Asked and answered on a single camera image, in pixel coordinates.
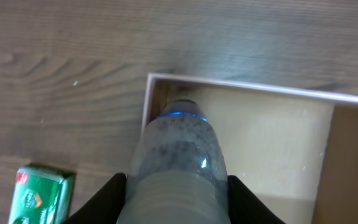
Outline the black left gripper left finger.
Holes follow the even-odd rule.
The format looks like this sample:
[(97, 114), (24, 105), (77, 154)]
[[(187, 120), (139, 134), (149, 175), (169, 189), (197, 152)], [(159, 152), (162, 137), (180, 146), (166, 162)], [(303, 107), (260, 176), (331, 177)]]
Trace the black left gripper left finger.
[(114, 174), (77, 212), (63, 224), (116, 224), (125, 203), (127, 177)]

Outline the clear pump soap bottle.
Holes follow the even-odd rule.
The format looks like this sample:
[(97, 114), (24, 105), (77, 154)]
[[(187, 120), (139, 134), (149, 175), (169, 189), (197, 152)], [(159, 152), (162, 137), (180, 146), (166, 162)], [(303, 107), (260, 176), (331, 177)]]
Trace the clear pump soap bottle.
[(175, 100), (142, 132), (118, 223), (229, 223), (227, 172), (214, 129)]

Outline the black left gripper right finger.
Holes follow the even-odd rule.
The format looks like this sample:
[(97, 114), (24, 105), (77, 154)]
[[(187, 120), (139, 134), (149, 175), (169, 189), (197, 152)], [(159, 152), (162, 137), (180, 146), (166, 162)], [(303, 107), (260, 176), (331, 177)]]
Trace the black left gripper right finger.
[(235, 175), (227, 177), (227, 189), (232, 224), (285, 224)]

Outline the green soap bar pack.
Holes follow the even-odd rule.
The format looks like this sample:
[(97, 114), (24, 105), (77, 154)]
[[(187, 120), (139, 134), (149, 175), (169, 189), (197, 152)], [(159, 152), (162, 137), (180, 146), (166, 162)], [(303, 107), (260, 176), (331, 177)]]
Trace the green soap bar pack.
[(75, 173), (41, 164), (20, 167), (9, 224), (60, 224), (68, 217)]

